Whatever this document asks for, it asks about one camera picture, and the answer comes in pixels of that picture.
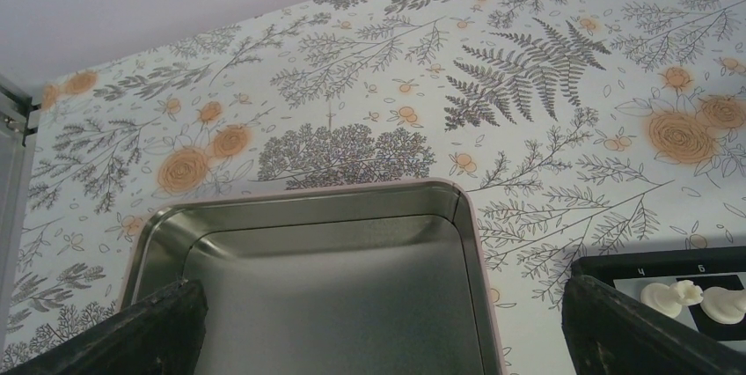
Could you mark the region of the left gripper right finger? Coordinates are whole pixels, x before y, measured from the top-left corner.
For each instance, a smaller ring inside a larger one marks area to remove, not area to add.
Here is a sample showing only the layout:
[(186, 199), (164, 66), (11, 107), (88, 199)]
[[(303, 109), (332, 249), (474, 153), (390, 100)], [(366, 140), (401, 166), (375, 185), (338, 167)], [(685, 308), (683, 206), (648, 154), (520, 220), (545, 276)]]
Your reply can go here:
[(745, 355), (592, 276), (563, 293), (561, 326), (577, 374), (744, 374)]

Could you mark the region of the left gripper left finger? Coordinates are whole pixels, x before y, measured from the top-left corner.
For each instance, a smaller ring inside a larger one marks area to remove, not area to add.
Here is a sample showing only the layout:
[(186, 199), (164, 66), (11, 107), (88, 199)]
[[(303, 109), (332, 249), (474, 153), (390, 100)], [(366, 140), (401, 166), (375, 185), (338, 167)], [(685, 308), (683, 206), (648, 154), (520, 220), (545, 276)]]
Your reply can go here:
[(8, 374), (193, 374), (206, 334), (201, 281), (180, 279)]

